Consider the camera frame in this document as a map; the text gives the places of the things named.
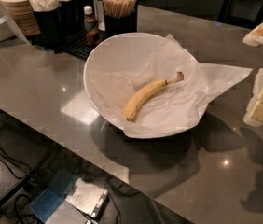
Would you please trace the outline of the yellow banana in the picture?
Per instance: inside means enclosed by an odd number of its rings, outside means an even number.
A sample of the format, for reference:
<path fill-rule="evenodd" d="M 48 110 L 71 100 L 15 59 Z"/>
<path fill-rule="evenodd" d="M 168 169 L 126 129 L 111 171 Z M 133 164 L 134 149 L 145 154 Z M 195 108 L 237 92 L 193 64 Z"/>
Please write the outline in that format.
<path fill-rule="evenodd" d="M 127 121 L 133 121 L 144 105 L 144 103 L 150 99 L 152 96 L 157 94 L 159 91 L 165 89 L 168 85 L 180 82 L 184 79 L 184 74 L 182 72 L 177 72 L 176 77 L 173 79 L 160 79 L 150 82 L 143 86 L 139 91 L 137 91 L 125 104 L 122 109 L 122 115 Z"/>

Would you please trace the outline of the black cup of wooden sticks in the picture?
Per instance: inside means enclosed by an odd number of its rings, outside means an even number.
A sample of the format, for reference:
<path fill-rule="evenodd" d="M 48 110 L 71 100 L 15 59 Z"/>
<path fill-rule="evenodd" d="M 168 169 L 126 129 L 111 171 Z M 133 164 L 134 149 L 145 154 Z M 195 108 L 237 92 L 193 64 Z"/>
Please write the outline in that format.
<path fill-rule="evenodd" d="M 102 0 L 105 31 L 109 36 L 137 30 L 137 0 Z"/>

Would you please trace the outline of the small brown sauce bottle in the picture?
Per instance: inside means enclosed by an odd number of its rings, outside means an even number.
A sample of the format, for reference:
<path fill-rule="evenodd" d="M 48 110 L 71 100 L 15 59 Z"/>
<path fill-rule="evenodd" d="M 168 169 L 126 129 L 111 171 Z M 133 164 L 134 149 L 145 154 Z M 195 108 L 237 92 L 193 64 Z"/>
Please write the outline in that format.
<path fill-rule="evenodd" d="M 100 42 L 100 37 L 92 6 L 84 6 L 84 26 L 87 44 L 89 46 L 97 46 Z"/>

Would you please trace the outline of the black rubber mesh mat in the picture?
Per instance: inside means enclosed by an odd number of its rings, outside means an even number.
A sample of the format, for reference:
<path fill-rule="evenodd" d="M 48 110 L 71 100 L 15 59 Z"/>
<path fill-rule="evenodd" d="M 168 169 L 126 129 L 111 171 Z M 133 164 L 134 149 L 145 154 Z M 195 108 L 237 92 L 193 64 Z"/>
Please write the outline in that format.
<path fill-rule="evenodd" d="M 35 35 L 32 38 L 32 44 L 43 47 L 45 50 L 53 50 L 55 54 L 68 53 L 83 60 L 87 60 L 90 53 L 94 50 L 94 47 L 91 47 L 86 42 L 85 31 L 79 31 L 72 35 L 66 35 L 61 44 L 52 48 L 45 45 L 42 35 Z"/>

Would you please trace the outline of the silver metal box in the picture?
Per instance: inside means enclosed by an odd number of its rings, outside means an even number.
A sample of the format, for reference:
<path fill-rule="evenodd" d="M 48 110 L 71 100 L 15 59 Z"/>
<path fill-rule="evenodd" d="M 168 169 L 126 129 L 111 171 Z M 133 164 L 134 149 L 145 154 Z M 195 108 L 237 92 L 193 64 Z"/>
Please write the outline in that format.
<path fill-rule="evenodd" d="M 107 197 L 107 189 L 87 183 L 79 178 L 65 200 L 82 213 L 96 218 L 100 215 Z"/>

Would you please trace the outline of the black cup of wrapped straws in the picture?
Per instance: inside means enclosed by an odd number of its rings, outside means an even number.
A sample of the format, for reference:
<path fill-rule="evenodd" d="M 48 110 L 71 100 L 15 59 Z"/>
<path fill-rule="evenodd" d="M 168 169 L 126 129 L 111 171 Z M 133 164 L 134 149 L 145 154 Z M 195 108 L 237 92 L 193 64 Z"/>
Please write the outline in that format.
<path fill-rule="evenodd" d="M 46 49 L 57 47 L 61 35 L 61 3 L 58 0 L 29 0 Z"/>

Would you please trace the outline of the stack of brown paper cups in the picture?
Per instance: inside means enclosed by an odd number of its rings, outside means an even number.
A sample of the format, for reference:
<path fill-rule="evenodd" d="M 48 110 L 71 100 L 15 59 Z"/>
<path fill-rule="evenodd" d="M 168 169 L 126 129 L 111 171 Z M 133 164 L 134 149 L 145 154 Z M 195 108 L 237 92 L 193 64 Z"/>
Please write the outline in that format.
<path fill-rule="evenodd" d="M 29 0 L 0 0 L 0 2 L 25 36 L 40 34 Z"/>

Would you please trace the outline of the blue perforated box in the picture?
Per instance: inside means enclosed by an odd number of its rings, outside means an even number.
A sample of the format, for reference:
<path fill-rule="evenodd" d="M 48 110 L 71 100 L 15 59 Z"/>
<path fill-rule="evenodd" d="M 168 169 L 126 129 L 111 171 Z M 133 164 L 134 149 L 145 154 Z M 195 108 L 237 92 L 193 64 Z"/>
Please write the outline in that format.
<path fill-rule="evenodd" d="M 36 217 L 45 223 L 71 193 L 77 176 L 61 169 L 48 187 L 31 202 L 30 208 Z"/>

